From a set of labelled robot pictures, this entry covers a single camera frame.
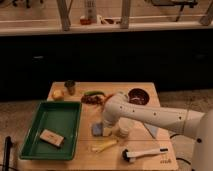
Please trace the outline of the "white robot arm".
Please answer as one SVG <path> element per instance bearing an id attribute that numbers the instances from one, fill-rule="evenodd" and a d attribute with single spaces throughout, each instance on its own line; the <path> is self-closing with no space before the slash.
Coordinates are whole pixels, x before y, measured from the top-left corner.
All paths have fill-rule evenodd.
<path id="1" fill-rule="evenodd" d="M 151 107 L 128 102 L 123 93 L 116 93 L 104 105 L 102 122 L 114 126 L 120 118 L 129 118 L 176 132 L 195 140 L 191 171 L 213 171 L 213 110 Z"/>

